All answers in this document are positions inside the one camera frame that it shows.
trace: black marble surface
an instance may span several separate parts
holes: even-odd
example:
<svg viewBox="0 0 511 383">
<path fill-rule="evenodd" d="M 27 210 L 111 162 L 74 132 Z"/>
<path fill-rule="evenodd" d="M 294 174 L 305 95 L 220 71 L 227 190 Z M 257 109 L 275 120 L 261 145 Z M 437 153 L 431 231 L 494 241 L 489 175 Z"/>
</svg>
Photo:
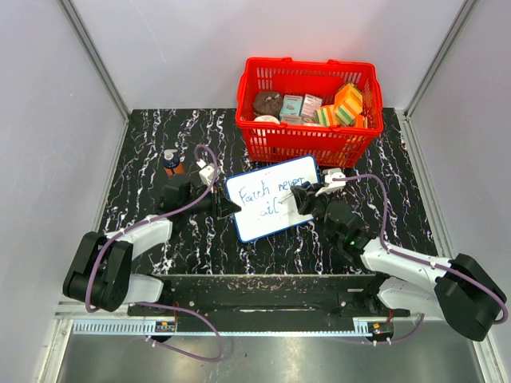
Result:
<svg viewBox="0 0 511 383">
<path fill-rule="evenodd" d="M 389 196 L 387 236 L 391 243 L 436 255 L 434 240 L 393 109 L 383 110 L 386 127 L 373 140 L 353 174 L 374 173 Z M 133 111 L 109 191 L 101 228 L 115 231 L 154 213 L 167 180 L 161 154 L 177 148 L 182 163 L 200 183 L 193 149 L 206 144 L 217 155 L 220 184 L 232 175 L 265 165 L 249 160 L 235 109 L 150 109 Z M 381 225 L 382 193 L 374 181 L 350 182 L 337 196 L 351 204 L 376 232 Z M 153 274 L 353 274 L 314 223 L 248 245 L 238 240 L 232 218 L 213 221 L 194 215 L 165 245 L 136 259 L 133 271 Z"/>
</svg>

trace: whiteboard with blue border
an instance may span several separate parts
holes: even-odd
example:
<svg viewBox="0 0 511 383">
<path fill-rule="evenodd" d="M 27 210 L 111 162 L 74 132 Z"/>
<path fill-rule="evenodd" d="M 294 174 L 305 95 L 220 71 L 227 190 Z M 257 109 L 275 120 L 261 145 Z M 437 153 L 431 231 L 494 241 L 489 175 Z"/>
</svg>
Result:
<svg viewBox="0 0 511 383">
<path fill-rule="evenodd" d="M 227 178 L 229 199 L 241 206 L 234 214 L 240 241 L 247 243 L 312 220 L 298 214 L 291 186 L 319 182 L 316 161 L 304 156 Z"/>
</svg>

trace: gray wall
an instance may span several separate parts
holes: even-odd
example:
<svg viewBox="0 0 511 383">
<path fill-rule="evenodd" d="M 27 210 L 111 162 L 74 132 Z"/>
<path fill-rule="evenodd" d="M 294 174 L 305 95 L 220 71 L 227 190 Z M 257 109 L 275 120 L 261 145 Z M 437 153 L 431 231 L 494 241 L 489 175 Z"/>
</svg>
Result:
<svg viewBox="0 0 511 383">
<path fill-rule="evenodd" d="M 368 61 L 410 101 L 463 0 L 73 0 L 132 109 L 233 108 L 247 58 Z"/>
<path fill-rule="evenodd" d="M 0 2 L 0 381 L 34 376 L 122 120 L 56 1 Z"/>
<path fill-rule="evenodd" d="M 511 297 L 511 2 L 480 2 L 412 119 L 456 251 Z M 494 333 L 511 373 L 511 324 Z"/>
</svg>

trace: red plastic shopping basket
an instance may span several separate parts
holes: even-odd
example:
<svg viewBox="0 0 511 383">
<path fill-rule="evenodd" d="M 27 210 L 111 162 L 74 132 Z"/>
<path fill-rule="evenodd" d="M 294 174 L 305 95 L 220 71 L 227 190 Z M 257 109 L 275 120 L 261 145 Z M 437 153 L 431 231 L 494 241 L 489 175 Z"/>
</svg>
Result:
<svg viewBox="0 0 511 383">
<path fill-rule="evenodd" d="M 353 82 L 363 94 L 368 128 L 315 127 L 254 122 L 252 103 L 258 92 L 321 97 L 334 103 L 337 90 Z M 383 130 L 382 91 L 374 65 L 329 60 L 326 63 L 291 58 L 249 58 L 238 88 L 236 123 L 243 130 L 251 160 L 280 162 L 312 154 L 319 165 L 353 168 L 373 138 Z"/>
</svg>

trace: bottle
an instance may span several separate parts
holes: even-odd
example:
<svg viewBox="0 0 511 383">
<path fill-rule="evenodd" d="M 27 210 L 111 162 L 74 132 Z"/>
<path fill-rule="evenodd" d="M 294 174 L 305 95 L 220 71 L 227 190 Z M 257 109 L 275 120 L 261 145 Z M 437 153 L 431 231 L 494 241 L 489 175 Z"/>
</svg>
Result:
<svg viewBox="0 0 511 383">
<path fill-rule="evenodd" d="M 167 149 L 163 152 L 163 166 L 169 177 L 177 173 L 184 174 L 184 166 L 179 157 L 174 155 L 175 152 L 177 149 Z"/>
</svg>

